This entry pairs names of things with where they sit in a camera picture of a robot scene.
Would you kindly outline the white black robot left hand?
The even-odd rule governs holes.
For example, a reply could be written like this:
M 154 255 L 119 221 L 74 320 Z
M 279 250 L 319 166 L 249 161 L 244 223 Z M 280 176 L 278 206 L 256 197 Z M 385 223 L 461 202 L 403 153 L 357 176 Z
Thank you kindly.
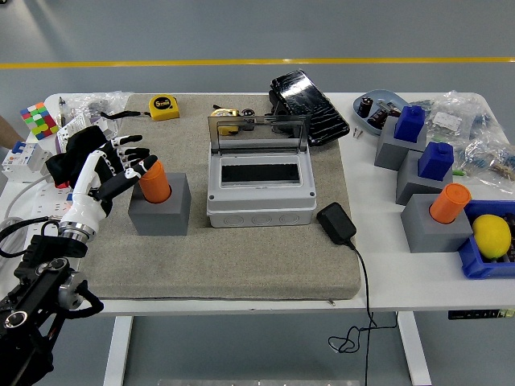
M 85 159 L 72 189 L 72 206 L 59 222 L 58 234 L 92 239 L 112 210 L 113 199 L 133 187 L 158 158 L 147 148 L 133 147 L 141 135 L 108 140 Z

